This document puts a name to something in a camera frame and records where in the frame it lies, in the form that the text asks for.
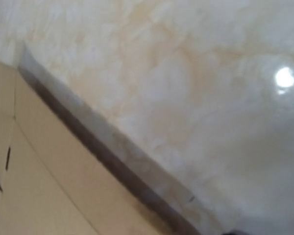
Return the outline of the brown cardboard box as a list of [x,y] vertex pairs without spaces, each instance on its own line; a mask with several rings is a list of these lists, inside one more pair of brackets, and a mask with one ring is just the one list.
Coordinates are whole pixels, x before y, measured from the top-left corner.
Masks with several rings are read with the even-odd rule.
[[196,235],[79,125],[0,63],[0,235]]

